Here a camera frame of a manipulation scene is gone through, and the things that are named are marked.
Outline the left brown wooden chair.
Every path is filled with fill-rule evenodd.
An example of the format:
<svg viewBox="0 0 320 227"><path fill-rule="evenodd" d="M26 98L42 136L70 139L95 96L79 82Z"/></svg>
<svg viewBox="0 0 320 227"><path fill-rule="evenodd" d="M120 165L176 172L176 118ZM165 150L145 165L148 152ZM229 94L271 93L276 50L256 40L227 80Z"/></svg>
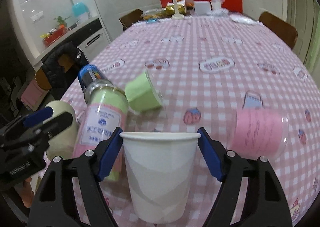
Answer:
<svg viewBox="0 0 320 227"><path fill-rule="evenodd" d="M132 24L137 23L143 20L142 17L143 11L140 9L136 9L131 11L130 13L119 18L121 25L123 26L123 31L128 29Z"/></svg>

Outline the white cup with straws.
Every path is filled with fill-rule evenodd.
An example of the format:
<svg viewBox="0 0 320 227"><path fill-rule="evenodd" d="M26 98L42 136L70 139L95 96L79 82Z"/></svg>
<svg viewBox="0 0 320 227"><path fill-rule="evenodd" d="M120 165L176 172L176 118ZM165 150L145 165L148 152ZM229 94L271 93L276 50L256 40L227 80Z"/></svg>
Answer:
<svg viewBox="0 0 320 227"><path fill-rule="evenodd" d="M211 0L212 10L219 10L222 8L222 4L225 0Z"/></svg>

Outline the brown wooden chair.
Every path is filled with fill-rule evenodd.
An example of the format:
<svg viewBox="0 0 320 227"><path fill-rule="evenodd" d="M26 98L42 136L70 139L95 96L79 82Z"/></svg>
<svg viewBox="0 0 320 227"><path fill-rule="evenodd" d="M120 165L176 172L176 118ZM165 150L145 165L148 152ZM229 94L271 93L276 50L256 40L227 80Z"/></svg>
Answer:
<svg viewBox="0 0 320 227"><path fill-rule="evenodd" d="M267 11L260 15L259 22L275 33L291 50L295 47L298 32L294 26Z"/></svg>
<svg viewBox="0 0 320 227"><path fill-rule="evenodd" d="M131 11L130 13L119 18L121 25L123 26L123 31L128 29L132 24L137 23L143 20L142 17L143 11L140 9L136 9Z"/></svg>

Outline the black jacket on chair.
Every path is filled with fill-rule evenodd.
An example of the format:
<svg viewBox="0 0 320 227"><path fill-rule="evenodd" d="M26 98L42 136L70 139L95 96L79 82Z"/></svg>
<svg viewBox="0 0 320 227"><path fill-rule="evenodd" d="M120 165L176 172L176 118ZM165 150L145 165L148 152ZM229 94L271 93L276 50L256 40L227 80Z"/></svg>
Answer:
<svg viewBox="0 0 320 227"><path fill-rule="evenodd" d="M48 55L41 68L52 87L50 94L55 100L63 97L87 64L89 61L85 54L72 42L62 44Z"/></svg>

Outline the pink plastic cup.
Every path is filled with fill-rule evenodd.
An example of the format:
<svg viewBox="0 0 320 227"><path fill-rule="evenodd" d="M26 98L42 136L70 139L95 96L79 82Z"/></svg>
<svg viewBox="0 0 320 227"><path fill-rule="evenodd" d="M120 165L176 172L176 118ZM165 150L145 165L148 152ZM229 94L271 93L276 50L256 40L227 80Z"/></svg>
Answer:
<svg viewBox="0 0 320 227"><path fill-rule="evenodd" d="M287 113L269 108L237 109L229 126L227 149L243 158L276 160L289 137Z"/></svg>

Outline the white square box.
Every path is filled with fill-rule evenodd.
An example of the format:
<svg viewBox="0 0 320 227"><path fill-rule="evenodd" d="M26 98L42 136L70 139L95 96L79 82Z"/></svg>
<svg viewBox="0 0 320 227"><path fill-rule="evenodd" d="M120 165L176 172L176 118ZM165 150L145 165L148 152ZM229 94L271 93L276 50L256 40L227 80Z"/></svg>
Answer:
<svg viewBox="0 0 320 227"><path fill-rule="evenodd" d="M209 1L194 1L194 11L197 16L206 16L211 12Z"/></svg>

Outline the white plastic bag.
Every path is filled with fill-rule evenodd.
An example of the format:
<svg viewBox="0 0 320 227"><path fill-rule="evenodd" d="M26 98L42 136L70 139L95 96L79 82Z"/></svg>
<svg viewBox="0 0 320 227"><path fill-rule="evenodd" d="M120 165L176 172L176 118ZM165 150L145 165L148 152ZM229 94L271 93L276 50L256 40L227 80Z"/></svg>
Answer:
<svg viewBox="0 0 320 227"><path fill-rule="evenodd" d="M229 15L229 18L231 21L239 24L253 25L256 23L253 19L238 14L231 14Z"/></svg>

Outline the food container tray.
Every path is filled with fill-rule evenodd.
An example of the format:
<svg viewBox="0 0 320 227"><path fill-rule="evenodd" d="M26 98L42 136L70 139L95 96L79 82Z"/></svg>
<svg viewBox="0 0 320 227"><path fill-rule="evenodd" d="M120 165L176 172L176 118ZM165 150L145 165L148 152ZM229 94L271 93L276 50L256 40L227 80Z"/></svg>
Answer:
<svg viewBox="0 0 320 227"><path fill-rule="evenodd" d="M151 9L141 14L143 20L161 19L165 16L165 9Z"/></svg>

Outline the small green potted plant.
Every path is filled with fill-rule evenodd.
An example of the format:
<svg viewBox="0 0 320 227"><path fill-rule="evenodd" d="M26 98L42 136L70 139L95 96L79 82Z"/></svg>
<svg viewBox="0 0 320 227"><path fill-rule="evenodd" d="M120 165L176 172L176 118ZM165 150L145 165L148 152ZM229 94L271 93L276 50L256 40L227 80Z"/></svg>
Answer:
<svg viewBox="0 0 320 227"><path fill-rule="evenodd" d="M54 18L54 20L57 22L57 28L67 27L67 20L69 18L71 18L71 16L68 16L66 18L58 16L58 17Z"/></svg>

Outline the right brown wooden chair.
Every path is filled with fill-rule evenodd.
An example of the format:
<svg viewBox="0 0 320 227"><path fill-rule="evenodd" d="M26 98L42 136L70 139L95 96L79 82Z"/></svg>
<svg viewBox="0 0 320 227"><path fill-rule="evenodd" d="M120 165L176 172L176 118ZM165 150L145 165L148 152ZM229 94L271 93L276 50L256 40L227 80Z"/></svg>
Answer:
<svg viewBox="0 0 320 227"><path fill-rule="evenodd" d="M267 11L260 15L259 22L275 33L291 50L295 47L298 32L294 26Z"/></svg>

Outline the white panelled door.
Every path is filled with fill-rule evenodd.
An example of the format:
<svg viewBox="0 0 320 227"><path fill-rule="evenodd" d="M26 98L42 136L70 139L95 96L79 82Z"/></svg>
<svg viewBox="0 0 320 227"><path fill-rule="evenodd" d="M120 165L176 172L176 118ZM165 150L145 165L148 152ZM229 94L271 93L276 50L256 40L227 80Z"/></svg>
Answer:
<svg viewBox="0 0 320 227"><path fill-rule="evenodd" d="M317 0L288 0L287 3L287 22L298 32L293 52L305 66L309 66L318 50L319 4Z"/></svg>

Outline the white paper cup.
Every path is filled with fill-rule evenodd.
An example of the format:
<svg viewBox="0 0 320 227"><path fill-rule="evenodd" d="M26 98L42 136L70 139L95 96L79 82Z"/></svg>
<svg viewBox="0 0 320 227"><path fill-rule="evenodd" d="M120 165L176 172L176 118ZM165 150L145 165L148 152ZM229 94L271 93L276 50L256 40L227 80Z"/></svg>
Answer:
<svg viewBox="0 0 320 227"><path fill-rule="evenodd" d="M122 132L133 208L148 223L166 224L185 211L199 133Z"/></svg>

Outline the pink checkered tablecloth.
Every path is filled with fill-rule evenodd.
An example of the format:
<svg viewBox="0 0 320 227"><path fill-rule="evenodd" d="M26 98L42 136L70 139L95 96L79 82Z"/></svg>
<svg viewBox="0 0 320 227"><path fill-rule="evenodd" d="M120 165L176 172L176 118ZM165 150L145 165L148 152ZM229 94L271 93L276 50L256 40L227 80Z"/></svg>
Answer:
<svg viewBox="0 0 320 227"><path fill-rule="evenodd" d="M319 89L272 31L229 18L189 17L136 24L92 62L117 87L148 72L161 109L129 111L129 132L195 132L227 144L237 109L261 107L289 119L287 144L272 161L292 222L319 194Z"/></svg>

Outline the small green cup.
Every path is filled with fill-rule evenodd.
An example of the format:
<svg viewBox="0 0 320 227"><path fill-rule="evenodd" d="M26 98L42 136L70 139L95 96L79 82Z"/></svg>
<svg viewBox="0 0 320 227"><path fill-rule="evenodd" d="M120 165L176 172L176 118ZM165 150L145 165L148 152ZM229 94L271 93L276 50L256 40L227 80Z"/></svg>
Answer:
<svg viewBox="0 0 320 227"><path fill-rule="evenodd" d="M147 70L125 85L125 95L133 111L145 112L163 106L162 97Z"/></svg>

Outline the white sideboard cabinet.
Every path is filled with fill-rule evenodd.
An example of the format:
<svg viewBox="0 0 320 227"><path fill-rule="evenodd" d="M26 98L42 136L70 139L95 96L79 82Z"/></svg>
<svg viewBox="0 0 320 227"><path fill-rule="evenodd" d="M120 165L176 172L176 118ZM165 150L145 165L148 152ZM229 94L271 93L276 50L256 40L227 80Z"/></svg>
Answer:
<svg viewBox="0 0 320 227"><path fill-rule="evenodd" d="M91 19L86 20L85 22L79 24L76 28L68 31L66 34L55 40L50 46L45 48L37 57L30 61L32 67L35 70L38 70L38 66L41 66L42 60L50 52L54 51L61 44L72 42L74 46L79 46L86 39L93 36L98 31L103 30L107 41L110 42L110 39L106 33L103 21L99 16L92 17Z"/></svg>

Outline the pink green labelled bottle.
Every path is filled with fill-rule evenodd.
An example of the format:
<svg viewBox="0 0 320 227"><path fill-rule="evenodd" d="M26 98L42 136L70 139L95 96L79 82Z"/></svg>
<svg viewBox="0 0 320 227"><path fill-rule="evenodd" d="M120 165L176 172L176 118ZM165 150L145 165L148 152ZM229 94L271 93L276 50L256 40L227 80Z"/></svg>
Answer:
<svg viewBox="0 0 320 227"><path fill-rule="evenodd" d="M79 157L109 139L116 127L125 128L129 104L125 92L93 64L84 66L78 73L87 107L80 122L73 156Z"/></svg>

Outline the light blue humidifier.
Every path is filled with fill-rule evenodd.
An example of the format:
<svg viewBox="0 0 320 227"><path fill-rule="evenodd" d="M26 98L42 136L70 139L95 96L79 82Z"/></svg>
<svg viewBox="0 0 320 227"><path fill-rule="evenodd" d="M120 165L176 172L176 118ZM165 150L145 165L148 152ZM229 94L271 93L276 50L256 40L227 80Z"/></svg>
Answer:
<svg viewBox="0 0 320 227"><path fill-rule="evenodd" d="M89 18L91 17L89 9L82 2L74 4L72 6L72 11L79 23L84 23L85 21L89 20Z"/></svg>

